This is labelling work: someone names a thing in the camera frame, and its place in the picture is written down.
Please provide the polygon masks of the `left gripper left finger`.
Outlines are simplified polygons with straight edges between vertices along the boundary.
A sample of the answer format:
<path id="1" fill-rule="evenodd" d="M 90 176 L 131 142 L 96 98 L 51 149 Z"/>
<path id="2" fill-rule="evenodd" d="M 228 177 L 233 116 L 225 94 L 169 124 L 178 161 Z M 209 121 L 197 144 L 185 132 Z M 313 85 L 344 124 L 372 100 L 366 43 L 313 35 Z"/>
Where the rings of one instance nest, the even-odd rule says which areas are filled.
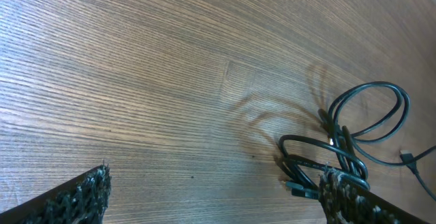
<path id="1" fill-rule="evenodd" d="M 1 224 L 102 224 L 110 194 L 110 168 L 101 164 L 2 212 Z"/>

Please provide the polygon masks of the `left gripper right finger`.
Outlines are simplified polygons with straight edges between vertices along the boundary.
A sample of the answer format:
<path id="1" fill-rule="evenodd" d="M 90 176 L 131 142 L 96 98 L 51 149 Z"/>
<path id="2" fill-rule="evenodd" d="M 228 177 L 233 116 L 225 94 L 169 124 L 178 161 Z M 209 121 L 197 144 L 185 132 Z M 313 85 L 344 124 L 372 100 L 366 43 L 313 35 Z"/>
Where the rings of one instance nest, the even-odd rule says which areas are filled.
<path id="1" fill-rule="evenodd" d="M 338 170 L 328 170 L 320 177 L 318 200 L 328 224 L 426 224 Z"/>

